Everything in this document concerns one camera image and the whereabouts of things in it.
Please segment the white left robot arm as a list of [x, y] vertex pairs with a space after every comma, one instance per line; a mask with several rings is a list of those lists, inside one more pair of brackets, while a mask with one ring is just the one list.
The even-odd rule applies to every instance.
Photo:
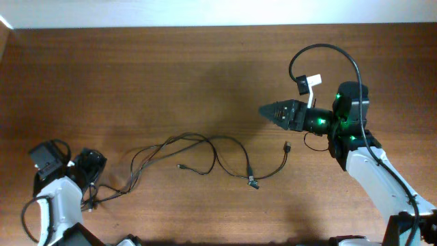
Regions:
[[[69, 145], [60, 139], [38, 144], [29, 151], [37, 172], [33, 180], [31, 201], [25, 204], [20, 219], [27, 236], [37, 245], [68, 245], [91, 243], [83, 229], [84, 210], [97, 206], [96, 183], [107, 158], [97, 150], [83, 148], [72, 157]], [[29, 206], [40, 207], [41, 231], [35, 238], [25, 224]]]

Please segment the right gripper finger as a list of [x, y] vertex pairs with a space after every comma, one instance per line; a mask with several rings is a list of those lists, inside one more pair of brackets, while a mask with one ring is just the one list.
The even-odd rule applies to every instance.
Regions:
[[299, 105], [298, 100], [277, 101], [269, 105], [264, 105], [259, 108], [259, 113], [262, 116], [289, 116], [292, 114], [292, 109]]
[[284, 130], [290, 130], [291, 129], [291, 122], [292, 122], [293, 118], [290, 117], [289, 115], [279, 114], [279, 115], [273, 115], [273, 116], [269, 117], [269, 120]]

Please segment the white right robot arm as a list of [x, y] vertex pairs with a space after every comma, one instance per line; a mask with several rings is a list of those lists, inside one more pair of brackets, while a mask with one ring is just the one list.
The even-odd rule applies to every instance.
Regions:
[[342, 83], [331, 110], [299, 100], [264, 105], [259, 113], [286, 131], [326, 135], [328, 150], [342, 170], [366, 191], [386, 221], [383, 245], [436, 244], [436, 207], [423, 199], [389, 162], [366, 124], [368, 89]]

